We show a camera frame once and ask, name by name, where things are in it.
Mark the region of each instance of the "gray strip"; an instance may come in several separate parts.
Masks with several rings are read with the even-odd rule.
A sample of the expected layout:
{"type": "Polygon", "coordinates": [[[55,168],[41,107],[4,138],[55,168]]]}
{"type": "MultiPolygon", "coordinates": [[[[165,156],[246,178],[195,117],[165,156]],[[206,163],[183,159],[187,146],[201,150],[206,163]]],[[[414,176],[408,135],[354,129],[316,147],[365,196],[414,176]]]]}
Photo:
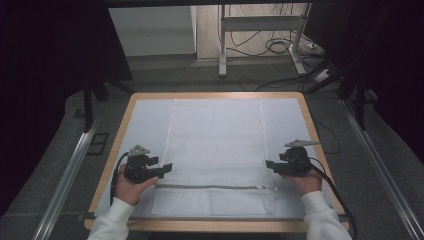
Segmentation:
{"type": "Polygon", "coordinates": [[[370,159],[371,164],[374,167],[374,170],[380,178],[381,183],[386,189],[390,200],[393,202],[393,205],[398,211],[398,214],[401,217],[403,223],[405,224],[406,229],[411,235],[411,239],[424,239],[424,232],[418,221],[417,216],[415,215],[408,201],[405,199],[398,186],[396,185],[396,182],[393,180],[392,176],[387,170],[384,161],[381,159],[380,155],[375,149],[371,139],[368,137],[367,132],[363,131],[357,124],[356,119],[352,115],[352,113],[354,112],[352,106],[347,103],[346,100],[340,100],[340,102],[344,106],[346,110],[346,115],[349,118],[349,121],[359,141],[361,142],[362,147],[367,153],[368,158],[370,159]]]}
{"type": "Polygon", "coordinates": [[[232,190],[245,190],[245,189],[266,189],[263,186],[223,186],[223,185],[181,185],[181,184],[158,184],[155,188],[175,188],[175,189],[210,189],[210,188],[219,188],[219,189],[232,189],[232,190]]]}
{"type": "Polygon", "coordinates": [[[74,153],[69,160],[68,166],[63,173],[62,178],[53,194],[52,199],[44,213],[40,224],[32,239],[41,240],[49,239],[50,234],[56,224],[57,218],[59,217],[60,211],[62,210],[63,204],[68,196],[71,186],[74,182],[75,176],[78,173],[79,167],[81,166],[82,159],[90,145],[91,139],[93,138],[94,132],[96,131],[97,125],[100,120],[100,116],[103,113],[104,106],[99,107],[98,113],[94,116],[94,123],[89,132],[83,133],[75,148],[74,153]]]}

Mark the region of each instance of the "gray carpet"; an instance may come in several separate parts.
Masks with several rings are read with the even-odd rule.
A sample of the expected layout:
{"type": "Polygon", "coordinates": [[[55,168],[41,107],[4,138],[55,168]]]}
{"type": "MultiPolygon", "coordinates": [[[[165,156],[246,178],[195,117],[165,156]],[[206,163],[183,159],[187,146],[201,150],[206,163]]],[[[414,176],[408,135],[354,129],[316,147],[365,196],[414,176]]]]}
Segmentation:
{"type": "MultiPolygon", "coordinates": [[[[258,85],[296,76],[292,64],[234,62],[228,67],[227,78],[218,77],[216,63],[191,67],[133,68],[134,82],[124,82],[137,92],[233,92],[254,91],[258,85]]],[[[296,91],[303,82],[286,80],[261,91],[296,91]]],[[[327,161],[336,186],[356,218],[358,239],[410,239],[394,205],[376,175],[370,160],[362,149],[336,97],[338,83],[306,95],[314,117],[327,161]]],[[[104,164],[112,147],[130,96],[106,84],[110,97],[105,102],[93,98],[94,108],[104,107],[97,127],[97,141],[93,142],[76,176],[72,189],[50,239],[86,239],[89,231],[84,217],[91,203],[104,164]]],[[[30,239],[49,204],[64,169],[78,143],[84,128],[81,118],[82,93],[69,97],[66,114],[60,129],[52,140],[38,168],[0,220],[0,239],[30,239]]],[[[405,143],[373,111],[366,107],[367,132],[382,155],[399,188],[411,204],[421,222],[424,222],[424,166],[405,143]]],[[[271,235],[233,234],[174,234],[156,233],[151,239],[280,239],[271,235]]],[[[305,234],[286,234],[285,239],[306,239],[305,234]]],[[[142,232],[131,231],[128,239],[148,239],[142,232]]]]}

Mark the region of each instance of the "white sweater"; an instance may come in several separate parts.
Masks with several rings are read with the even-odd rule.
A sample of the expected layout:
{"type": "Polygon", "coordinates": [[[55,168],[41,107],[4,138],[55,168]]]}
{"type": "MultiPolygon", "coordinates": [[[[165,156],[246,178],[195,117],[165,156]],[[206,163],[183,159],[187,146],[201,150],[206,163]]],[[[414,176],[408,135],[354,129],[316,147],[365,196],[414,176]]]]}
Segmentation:
{"type": "MultiPolygon", "coordinates": [[[[308,225],[308,240],[351,239],[340,224],[336,211],[325,202],[322,192],[305,194],[302,202],[306,212],[303,220],[308,225]]],[[[133,206],[114,198],[106,215],[99,216],[94,221],[88,239],[126,239],[129,232],[127,222],[133,211],[133,206]]]]}

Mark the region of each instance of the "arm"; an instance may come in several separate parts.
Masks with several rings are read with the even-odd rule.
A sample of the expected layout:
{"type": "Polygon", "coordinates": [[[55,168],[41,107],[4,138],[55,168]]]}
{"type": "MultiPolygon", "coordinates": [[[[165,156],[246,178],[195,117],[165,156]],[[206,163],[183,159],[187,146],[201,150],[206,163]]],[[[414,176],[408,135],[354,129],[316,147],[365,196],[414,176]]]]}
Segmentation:
{"type": "Polygon", "coordinates": [[[144,183],[134,184],[123,176],[125,167],[126,165],[123,164],[119,168],[113,204],[105,215],[96,218],[88,237],[89,240],[126,239],[129,233],[127,222],[140,194],[158,181],[158,178],[155,177],[144,183]]]}
{"type": "Polygon", "coordinates": [[[352,239],[339,222],[336,211],[325,201],[321,191],[322,178],[318,173],[311,170],[304,177],[283,176],[283,178],[294,182],[302,194],[301,199],[306,213],[303,220],[308,225],[307,239],[352,239]]]}

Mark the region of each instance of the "white wall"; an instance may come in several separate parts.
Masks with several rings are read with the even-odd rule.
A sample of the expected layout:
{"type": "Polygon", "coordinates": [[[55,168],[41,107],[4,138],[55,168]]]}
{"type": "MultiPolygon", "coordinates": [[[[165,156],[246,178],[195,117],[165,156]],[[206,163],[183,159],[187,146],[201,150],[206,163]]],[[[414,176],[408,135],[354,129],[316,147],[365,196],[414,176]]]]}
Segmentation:
{"type": "Polygon", "coordinates": [[[196,52],[194,7],[111,8],[109,12],[126,56],[196,52]]]}

